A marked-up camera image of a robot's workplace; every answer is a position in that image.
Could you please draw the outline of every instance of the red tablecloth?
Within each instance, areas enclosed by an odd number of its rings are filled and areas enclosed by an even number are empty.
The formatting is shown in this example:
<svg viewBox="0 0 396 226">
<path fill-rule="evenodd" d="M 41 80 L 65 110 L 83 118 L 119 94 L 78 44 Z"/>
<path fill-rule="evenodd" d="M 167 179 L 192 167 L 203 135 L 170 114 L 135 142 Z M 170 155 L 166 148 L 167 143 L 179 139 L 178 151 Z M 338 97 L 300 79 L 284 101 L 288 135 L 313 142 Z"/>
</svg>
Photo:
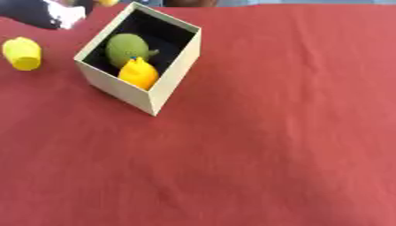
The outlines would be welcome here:
<svg viewBox="0 0 396 226">
<path fill-rule="evenodd" d="M 72 31 L 0 20 L 2 226 L 396 225 L 396 7 L 162 9 L 203 27 L 202 57 L 150 117 L 88 85 Z"/>
</svg>

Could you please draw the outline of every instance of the yellow object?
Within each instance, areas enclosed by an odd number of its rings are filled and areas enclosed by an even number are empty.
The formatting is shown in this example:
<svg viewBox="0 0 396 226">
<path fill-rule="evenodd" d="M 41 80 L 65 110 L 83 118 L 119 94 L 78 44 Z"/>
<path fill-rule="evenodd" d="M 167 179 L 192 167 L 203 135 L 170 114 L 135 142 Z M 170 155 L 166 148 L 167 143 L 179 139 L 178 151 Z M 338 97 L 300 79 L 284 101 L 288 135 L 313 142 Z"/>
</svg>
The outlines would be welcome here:
<svg viewBox="0 0 396 226">
<path fill-rule="evenodd" d="M 145 90 L 149 90 L 158 80 L 158 72 L 143 58 L 131 59 L 119 72 L 118 78 L 134 84 Z"/>
<path fill-rule="evenodd" d="M 99 2 L 99 4 L 106 7 L 111 7 L 119 2 L 119 0 L 96 0 L 96 1 Z"/>
<path fill-rule="evenodd" d="M 27 38 L 11 39 L 3 44 L 3 54 L 12 66 L 20 71 L 32 71 L 42 62 L 42 49 Z"/>
</svg>

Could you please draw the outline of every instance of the robotic arm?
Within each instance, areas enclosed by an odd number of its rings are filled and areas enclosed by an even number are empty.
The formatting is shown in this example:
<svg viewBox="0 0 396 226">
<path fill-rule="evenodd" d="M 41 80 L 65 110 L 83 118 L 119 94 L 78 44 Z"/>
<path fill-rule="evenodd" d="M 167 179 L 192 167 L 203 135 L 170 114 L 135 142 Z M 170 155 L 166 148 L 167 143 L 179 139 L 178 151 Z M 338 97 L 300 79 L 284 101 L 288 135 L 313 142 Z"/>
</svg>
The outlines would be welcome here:
<svg viewBox="0 0 396 226">
<path fill-rule="evenodd" d="M 118 0 L 98 0 L 112 6 Z M 67 0 L 67 6 L 54 0 L 0 0 L 0 17 L 14 19 L 45 29 L 70 29 L 88 16 L 96 0 Z"/>
</svg>

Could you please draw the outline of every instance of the cardboard box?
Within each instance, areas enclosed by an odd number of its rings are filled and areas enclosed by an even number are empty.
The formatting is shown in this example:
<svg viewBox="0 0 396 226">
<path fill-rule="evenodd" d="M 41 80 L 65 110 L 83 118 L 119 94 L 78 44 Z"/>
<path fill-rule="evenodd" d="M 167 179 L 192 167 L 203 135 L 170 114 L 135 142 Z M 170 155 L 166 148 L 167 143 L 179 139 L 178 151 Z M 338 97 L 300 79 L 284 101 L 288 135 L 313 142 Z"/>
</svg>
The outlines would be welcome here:
<svg viewBox="0 0 396 226">
<path fill-rule="evenodd" d="M 160 54 L 150 59 L 160 74 L 148 91 L 117 78 L 119 70 L 105 56 L 114 34 L 133 33 Z M 120 100 L 156 116 L 200 55 L 201 29 L 142 4 L 129 4 L 74 58 L 88 82 Z"/>
</svg>

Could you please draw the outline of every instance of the yellow cup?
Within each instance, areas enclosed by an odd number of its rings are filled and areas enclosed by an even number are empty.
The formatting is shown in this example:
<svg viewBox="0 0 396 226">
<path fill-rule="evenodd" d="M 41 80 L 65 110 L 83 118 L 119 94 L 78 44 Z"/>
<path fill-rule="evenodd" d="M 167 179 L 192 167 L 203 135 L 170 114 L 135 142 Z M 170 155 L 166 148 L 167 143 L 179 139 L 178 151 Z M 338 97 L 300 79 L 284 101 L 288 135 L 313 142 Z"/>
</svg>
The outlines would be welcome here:
<svg viewBox="0 0 396 226">
<path fill-rule="evenodd" d="M 20 71 L 32 71 L 42 63 L 42 49 L 27 38 L 11 39 L 3 44 L 3 54 L 12 66 Z"/>
</svg>

